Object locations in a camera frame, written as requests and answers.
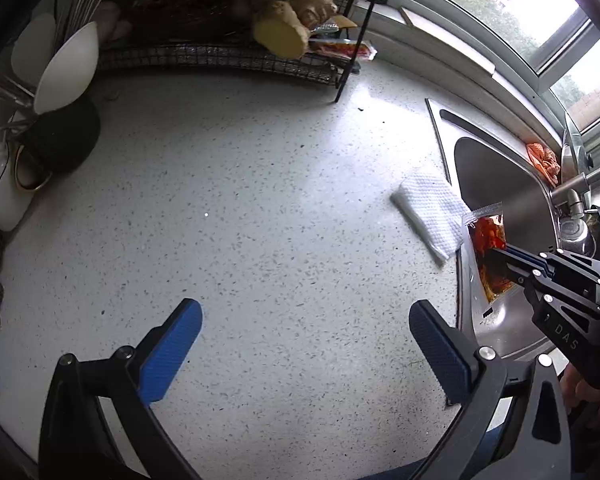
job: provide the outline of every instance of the window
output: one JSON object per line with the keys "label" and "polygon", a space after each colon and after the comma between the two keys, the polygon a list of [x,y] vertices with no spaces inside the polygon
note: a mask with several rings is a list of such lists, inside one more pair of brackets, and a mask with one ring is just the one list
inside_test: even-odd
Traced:
{"label": "window", "polygon": [[566,114],[600,139],[600,31],[574,0],[388,0],[423,12],[484,56],[535,104],[555,139]]}
{"label": "window", "polygon": [[574,0],[451,0],[487,25],[526,62],[578,8]]}
{"label": "window", "polygon": [[580,131],[600,118],[600,40],[551,90]]}

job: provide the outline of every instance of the black wire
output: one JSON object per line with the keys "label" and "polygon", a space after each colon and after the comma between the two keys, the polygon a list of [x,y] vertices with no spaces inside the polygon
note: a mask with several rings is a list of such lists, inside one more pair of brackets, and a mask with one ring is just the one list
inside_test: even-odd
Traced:
{"label": "black wire", "polygon": [[58,22],[58,0],[54,0],[54,20]]}

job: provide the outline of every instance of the white cloth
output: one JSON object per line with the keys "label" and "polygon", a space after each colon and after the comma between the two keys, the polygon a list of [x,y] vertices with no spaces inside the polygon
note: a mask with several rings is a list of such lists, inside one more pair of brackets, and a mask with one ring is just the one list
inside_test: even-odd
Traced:
{"label": "white cloth", "polygon": [[442,262],[462,245],[462,216],[470,209],[436,168],[411,170],[392,199]]}

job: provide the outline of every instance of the human hand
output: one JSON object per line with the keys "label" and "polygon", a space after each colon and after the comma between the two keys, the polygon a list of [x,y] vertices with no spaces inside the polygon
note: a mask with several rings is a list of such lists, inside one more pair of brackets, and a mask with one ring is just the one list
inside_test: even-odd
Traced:
{"label": "human hand", "polygon": [[[562,390],[562,398],[564,399],[567,413],[583,400],[598,402],[600,404],[600,390],[589,386],[587,381],[582,378],[582,375],[571,363],[564,369],[564,375],[560,380],[560,389]],[[590,423],[590,427],[600,428],[600,407],[596,417]]]}

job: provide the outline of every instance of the plastic bag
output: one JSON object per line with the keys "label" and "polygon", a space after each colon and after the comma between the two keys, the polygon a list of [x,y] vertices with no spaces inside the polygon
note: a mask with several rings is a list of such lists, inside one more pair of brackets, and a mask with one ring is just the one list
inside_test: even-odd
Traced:
{"label": "plastic bag", "polygon": [[332,34],[339,31],[340,27],[333,18],[329,18],[326,22],[316,25],[311,29],[312,34]]}
{"label": "plastic bag", "polygon": [[480,282],[489,304],[509,290],[514,283],[484,263],[484,253],[489,249],[506,249],[504,235],[504,214],[502,202],[492,204],[476,211],[471,211],[462,218],[462,223],[469,228],[469,236],[474,246],[475,261],[478,264]]}
{"label": "plastic bag", "polygon": [[[309,40],[309,49],[323,56],[339,57],[340,59],[351,59],[356,49],[356,40]],[[360,43],[356,59],[359,61],[371,61],[378,51],[371,43],[363,41]]]}

